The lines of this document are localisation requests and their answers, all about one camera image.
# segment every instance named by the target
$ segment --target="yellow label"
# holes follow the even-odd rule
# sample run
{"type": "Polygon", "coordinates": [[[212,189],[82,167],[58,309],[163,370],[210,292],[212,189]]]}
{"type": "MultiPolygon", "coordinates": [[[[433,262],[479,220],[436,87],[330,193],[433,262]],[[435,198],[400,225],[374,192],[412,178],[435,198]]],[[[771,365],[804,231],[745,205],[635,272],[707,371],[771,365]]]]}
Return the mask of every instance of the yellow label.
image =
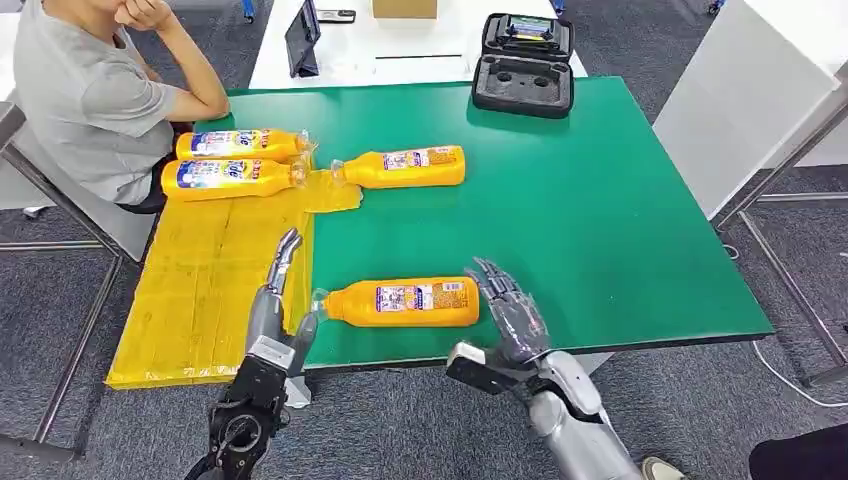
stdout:
{"type": "Polygon", "coordinates": [[[419,148],[384,153],[383,168],[385,170],[400,170],[429,167],[430,165],[453,163],[456,160],[456,153],[451,147],[419,148]]]}
{"type": "Polygon", "coordinates": [[[468,290],[462,282],[377,287],[378,312],[437,310],[468,306],[468,290]]]}
{"type": "Polygon", "coordinates": [[[545,40],[543,37],[541,37],[539,35],[516,35],[515,38],[519,38],[521,40],[537,40],[537,41],[545,40]]]}

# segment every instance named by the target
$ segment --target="plastic bottle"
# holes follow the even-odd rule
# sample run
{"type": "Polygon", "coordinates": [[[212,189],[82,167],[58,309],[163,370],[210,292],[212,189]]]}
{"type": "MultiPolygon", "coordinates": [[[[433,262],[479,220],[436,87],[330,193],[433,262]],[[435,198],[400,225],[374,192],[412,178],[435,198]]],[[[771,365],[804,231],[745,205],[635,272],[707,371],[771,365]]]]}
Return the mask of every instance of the plastic bottle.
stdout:
{"type": "Polygon", "coordinates": [[[365,188],[459,185],[465,179],[465,153],[456,145],[368,152],[348,162],[333,160],[331,169],[339,184],[365,188]]]}
{"type": "Polygon", "coordinates": [[[309,134],[273,128],[184,133],[177,139],[178,160],[227,159],[288,162],[311,148],[309,134]]]}
{"type": "Polygon", "coordinates": [[[330,292],[323,304],[329,318],[357,327],[465,327],[480,316],[469,277],[362,281],[330,292]]]}
{"type": "Polygon", "coordinates": [[[175,160],[162,171],[162,190],[171,200],[191,202],[258,195],[303,186],[307,168],[273,160],[175,160]]]}

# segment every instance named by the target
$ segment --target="robotic hand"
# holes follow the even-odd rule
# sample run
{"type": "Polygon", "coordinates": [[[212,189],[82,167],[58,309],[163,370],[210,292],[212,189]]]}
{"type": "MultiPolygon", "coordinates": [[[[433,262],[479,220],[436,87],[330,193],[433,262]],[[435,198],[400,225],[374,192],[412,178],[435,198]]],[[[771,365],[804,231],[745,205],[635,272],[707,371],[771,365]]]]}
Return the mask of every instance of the robotic hand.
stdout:
{"type": "Polygon", "coordinates": [[[494,350],[456,344],[448,357],[448,376],[490,394],[534,377],[549,380],[530,401],[530,421],[565,478],[640,480],[589,375],[573,356],[551,349],[533,299],[494,263],[474,261],[483,274],[470,269],[466,273],[488,302],[502,343],[494,350]]]}
{"type": "Polygon", "coordinates": [[[209,411],[209,453],[186,475],[186,480],[248,480],[268,450],[283,420],[287,391],[299,377],[315,339],[320,312],[307,314],[294,336],[285,335],[281,320],[286,273],[295,249],[302,243],[291,229],[277,246],[264,285],[250,310],[247,354],[238,373],[209,411]]]}

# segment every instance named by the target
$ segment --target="man's hand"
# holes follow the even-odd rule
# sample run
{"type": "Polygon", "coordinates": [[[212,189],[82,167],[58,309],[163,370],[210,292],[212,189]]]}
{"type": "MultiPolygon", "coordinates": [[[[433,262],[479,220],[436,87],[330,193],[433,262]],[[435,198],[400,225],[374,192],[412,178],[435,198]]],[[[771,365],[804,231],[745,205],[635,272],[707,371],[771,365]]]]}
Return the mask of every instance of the man's hand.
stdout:
{"type": "Polygon", "coordinates": [[[162,30],[176,21],[164,0],[126,0],[115,12],[115,21],[136,30],[162,30]]]}

